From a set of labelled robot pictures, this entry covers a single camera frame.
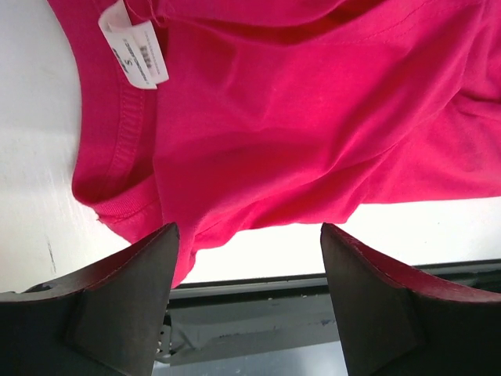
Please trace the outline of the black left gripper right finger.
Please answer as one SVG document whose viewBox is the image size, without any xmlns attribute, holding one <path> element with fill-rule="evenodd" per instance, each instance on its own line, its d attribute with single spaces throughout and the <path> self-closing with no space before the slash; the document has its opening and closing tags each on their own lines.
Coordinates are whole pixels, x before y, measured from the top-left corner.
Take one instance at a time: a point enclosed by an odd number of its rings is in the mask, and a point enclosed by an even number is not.
<svg viewBox="0 0 501 376">
<path fill-rule="evenodd" d="M 332 224 L 321 248 L 350 375 L 499 374 L 499 261 L 417 269 Z"/>
</svg>

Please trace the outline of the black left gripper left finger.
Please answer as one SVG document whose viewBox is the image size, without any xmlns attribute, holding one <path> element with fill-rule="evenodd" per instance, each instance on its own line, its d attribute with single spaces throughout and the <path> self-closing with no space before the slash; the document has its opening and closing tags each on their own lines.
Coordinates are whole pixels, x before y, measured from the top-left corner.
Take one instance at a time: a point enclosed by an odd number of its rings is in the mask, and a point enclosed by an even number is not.
<svg viewBox="0 0 501 376">
<path fill-rule="evenodd" d="M 161 227 L 122 251 L 1 294 L 3 375 L 150 375 L 177 262 Z"/>
</svg>

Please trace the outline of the pink t shirt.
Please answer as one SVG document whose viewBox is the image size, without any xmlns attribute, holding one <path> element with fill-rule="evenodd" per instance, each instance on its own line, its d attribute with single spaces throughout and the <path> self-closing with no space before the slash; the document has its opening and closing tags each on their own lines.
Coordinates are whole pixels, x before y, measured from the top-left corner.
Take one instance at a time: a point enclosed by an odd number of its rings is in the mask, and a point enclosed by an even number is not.
<svg viewBox="0 0 501 376">
<path fill-rule="evenodd" d="M 52 1 L 77 64 L 75 198 L 135 243 L 175 223 L 174 284 L 241 230 L 500 194 L 497 1 L 127 1 L 169 78 L 141 90 L 99 18 Z"/>
</svg>

